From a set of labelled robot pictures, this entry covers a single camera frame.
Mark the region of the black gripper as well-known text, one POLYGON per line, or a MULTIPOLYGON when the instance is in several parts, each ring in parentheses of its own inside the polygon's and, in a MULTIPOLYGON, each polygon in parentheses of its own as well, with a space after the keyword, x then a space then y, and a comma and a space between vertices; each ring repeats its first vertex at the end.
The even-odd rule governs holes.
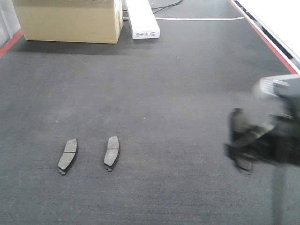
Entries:
POLYGON ((285 112, 270 115, 270 121, 254 128, 234 142, 225 144, 226 156, 271 164, 300 163, 300 97, 283 96, 285 112))

